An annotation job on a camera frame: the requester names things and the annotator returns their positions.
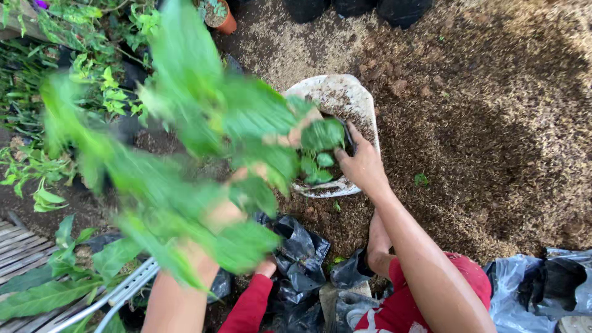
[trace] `white plastic container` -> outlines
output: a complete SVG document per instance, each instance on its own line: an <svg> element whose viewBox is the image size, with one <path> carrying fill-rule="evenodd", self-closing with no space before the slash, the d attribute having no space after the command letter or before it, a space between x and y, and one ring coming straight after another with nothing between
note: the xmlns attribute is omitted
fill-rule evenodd
<svg viewBox="0 0 592 333"><path fill-rule="evenodd" d="M378 129L374 115L374 99L358 79L349 74L319 75L304 79L286 90L284 95L310 96L313 101L320 102L325 108L338 108L342 111L340 118L347 120L360 116L362 121L374 132L374 147L380 153ZM300 186L292 183L295 191L311 198L340 197L360 192L360 189L345 176L338 180L314 186Z"/></svg>

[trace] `plant pot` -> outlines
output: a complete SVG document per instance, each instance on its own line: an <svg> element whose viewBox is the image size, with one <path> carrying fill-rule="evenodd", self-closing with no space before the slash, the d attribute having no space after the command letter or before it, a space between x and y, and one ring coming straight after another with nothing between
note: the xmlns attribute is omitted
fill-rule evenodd
<svg viewBox="0 0 592 333"><path fill-rule="evenodd" d="M225 0L218 0L218 2L221 2L226 7L226 19L224 20L224 22L222 22L218 26L210 24L207 20L205 23L207 25L209 25L210 27L215 28L219 32L221 32L225 35L229 35L236 30L236 20L234 19L234 16L232 16L232 13L230 12L230 8L228 7L228 3Z"/></svg>
<svg viewBox="0 0 592 333"><path fill-rule="evenodd" d="M335 116L341 119L358 119L359 128L363 124L371 134L366 134L374 148L380 153L378 129L374 115L374 99L358 79L349 74L319 75L304 79L286 90L284 95L310 96L313 101L321 104L322 112L340 110ZM304 196L312 198L328 198L347 196L360 192L360 189L345 176L339 179L314 186L301 186L292 183L292 188Z"/></svg>
<svg viewBox="0 0 592 333"><path fill-rule="evenodd" d="M376 13L393 27L407 29L432 6L432 0L378 0Z"/></svg>
<svg viewBox="0 0 592 333"><path fill-rule="evenodd" d="M331 0L284 0L284 7L296 23L308 23L323 15Z"/></svg>
<svg viewBox="0 0 592 333"><path fill-rule="evenodd" d="M332 0L335 11L343 17L362 15L376 7L377 0Z"/></svg>

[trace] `red sleeve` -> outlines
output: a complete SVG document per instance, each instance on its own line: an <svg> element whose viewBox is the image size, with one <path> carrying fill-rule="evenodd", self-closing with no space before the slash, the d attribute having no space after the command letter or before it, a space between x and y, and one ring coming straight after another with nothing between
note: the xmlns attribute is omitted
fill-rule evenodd
<svg viewBox="0 0 592 333"><path fill-rule="evenodd" d="M257 333L267 308L267 298L273 286L267 276L255 274L249 287L240 295L218 333Z"/></svg>

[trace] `ground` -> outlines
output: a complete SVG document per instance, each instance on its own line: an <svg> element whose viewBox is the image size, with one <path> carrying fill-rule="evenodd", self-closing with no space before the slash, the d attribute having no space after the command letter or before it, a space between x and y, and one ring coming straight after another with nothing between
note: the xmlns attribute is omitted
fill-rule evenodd
<svg viewBox="0 0 592 333"><path fill-rule="evenodd" d="M280 0L252 0L234 14L237 31L214 40L278 91L328 73L352 74L370 91L392 189L445 251L485 264L544 246L592 246L588 1L437 0L405 31L374 13L343 20L332 9L299 25ZM136 142L176 152L159 137ZM415 185L419 173L427 186ZM85 193L63 190L70 207L38 214L30 197L0 191L4 209L44 235L74 211L79 229L108 220ZM331 242L327 262L365 246L374 211L361 193L292 194L280 208Z"/></svg>

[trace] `purple flower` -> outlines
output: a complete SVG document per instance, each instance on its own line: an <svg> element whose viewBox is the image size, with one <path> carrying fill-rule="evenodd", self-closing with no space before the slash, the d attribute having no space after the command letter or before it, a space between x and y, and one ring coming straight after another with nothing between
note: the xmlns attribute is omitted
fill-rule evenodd
<svg viewBox="0 0 592 333"><path fill-rule="evenodd" d="M35 0L35 3L39 7L43 8L43 9L47 9L47 3L45 1L43 1L43 0Z"/></svg>

